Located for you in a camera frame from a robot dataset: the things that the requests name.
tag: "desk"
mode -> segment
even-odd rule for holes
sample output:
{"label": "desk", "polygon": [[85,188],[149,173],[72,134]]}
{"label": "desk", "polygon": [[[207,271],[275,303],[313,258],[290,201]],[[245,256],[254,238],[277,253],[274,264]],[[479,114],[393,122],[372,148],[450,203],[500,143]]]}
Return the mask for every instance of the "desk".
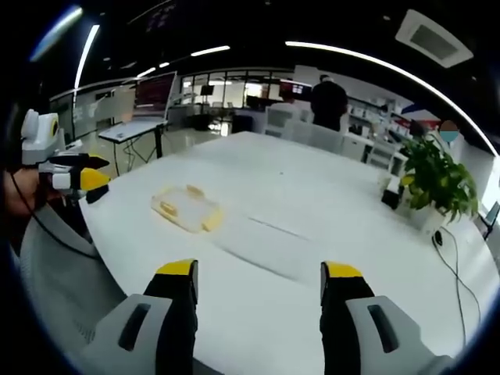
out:
{"label": "desk", "polygon": [[[455,277],[432,244],[381,203],[379,172],[294,142],[238,133],[133,170],[111,181],[99,201],[80,200],[80,207],[127,295],[143,293],[164,263],[199,260],[195,358],[222,373],[323,374],[325,259],[361,270],[376,295],[388,296],[420,325],[434,354],[456,355],[462,331]],[[152,195],[185,184],[222,205],[218,229],[189,234],[150,208]],[[448,229],[459,244],[460,277],[485,316],[500,285],[491,254],[465,217]],[[454,265],[453,241],[443,236],[441,253]],[[477,307],[460,288],[471,338]]]}
{"label": "desk", "polygon": [[137,117],[126,123],[119,123],[110,127],[99,133],[98,136],[112,142],[114,145],[120,145],[154,131],[156,158],[159,159],[163,156],[162,127],[165,125],[166,121],[162,117]]}

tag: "green leaves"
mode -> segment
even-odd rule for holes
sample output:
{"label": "green leaves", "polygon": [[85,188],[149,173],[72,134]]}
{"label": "green leaves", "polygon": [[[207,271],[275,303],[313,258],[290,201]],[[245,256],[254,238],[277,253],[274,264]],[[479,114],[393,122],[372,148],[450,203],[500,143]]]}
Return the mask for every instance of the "green leaves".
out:
{"label": "green leaves", "polygon": [[415,175],[414,174],[407,174],[401,179],[401,185],[402,186],[408,186],[410,185],[413,181],[415,180]]}
{"label": "green leaves", "polygon": [[455,164],[432,141],[412,141],[405,147],[409,159],[401,185],[412,194],[410,207],[422,209],[434,203],[442,213],[451,213],[451,221],[477,213],[476,184],[463,164]]}

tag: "white cabinet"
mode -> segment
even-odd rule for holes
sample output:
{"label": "white cabinet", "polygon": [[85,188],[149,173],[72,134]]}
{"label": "white cabinet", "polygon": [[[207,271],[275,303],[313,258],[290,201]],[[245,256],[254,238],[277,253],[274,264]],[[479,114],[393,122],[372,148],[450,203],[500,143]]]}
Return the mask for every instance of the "white cabinet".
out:
{"label": "white cabinet", "polygon": [[344,137],[342,155],[361,162],[363,159],[363,153],[365,152],[365,147],[366,145],[363,142],[355,141],[350,137]]}

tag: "potted plant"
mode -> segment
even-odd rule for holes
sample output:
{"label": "potted plant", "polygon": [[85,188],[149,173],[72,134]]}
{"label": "potted plant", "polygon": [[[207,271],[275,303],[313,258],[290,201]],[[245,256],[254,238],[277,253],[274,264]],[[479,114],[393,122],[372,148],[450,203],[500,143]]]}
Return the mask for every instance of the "potted plant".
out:
{"label": "potted plant", "polygon": [[425,235],[433,235],[457,216],[477,214],[476,184],[463,164],[457,164],[432,141],[410,141],[401,185],[409,190],[412,221]]}

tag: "table leg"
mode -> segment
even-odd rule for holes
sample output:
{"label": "table leg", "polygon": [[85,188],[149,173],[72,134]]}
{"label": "table leg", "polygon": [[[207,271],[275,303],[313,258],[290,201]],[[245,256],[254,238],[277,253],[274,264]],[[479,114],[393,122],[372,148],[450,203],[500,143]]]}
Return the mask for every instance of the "table leg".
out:
{"label": "table leg", "polygon": [[157,126],[155,128],[155,147],[156,147],[156,158],[159,159],[163,156],[161,126]]}

